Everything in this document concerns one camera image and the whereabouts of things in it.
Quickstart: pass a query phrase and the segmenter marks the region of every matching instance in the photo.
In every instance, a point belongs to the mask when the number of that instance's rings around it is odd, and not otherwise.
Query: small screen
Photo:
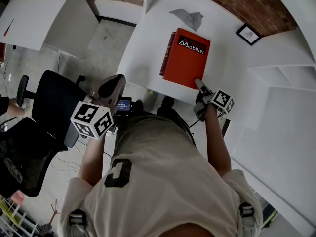
[[[117,111],[129,111],[130,110],[130,101],[129,100],[120,100],[117,104]]]

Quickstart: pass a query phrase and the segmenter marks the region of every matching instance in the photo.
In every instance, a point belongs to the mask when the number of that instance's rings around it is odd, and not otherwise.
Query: black letter on shirt
[[[122,170],[120,171],[119,178],[113,178],[113,174],[109,174],[104,181],[105,187],[118,187],[123,188],[129,182],[130,172],[132,170],[132,163],[128,159],[115,159],[112,163],[114,168],[118,163],[123,162]]]

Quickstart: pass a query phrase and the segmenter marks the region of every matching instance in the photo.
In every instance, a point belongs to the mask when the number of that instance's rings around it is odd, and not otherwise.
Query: logo on book
[[[192,51],[205,55],[206,45],[195,41],[194,39],[185,37],[183,35],[179,36],[178,45],[184,46]]]

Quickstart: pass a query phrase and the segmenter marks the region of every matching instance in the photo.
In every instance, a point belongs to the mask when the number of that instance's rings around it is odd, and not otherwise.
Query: white cube
[[[233,98],[220,89],[214,94],[211,102],[222,108],[227,115],[231,112],[233,106],[235,105]]]
[[[72,116],[79,134],[99,139],[113,125],[110,109],[105,106],[78,102]]]

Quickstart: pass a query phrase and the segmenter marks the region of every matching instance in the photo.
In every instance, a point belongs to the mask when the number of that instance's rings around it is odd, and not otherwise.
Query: white t-shirt
[[[158,237],[185,223],[216,237],[237,236],[240,191],[260,210],[242,171],[220,177],[176,124],[144,119],[120,136],[97,185],[70,180],[58,233],[67,236],[69,214],[81,209],[99,237]]]

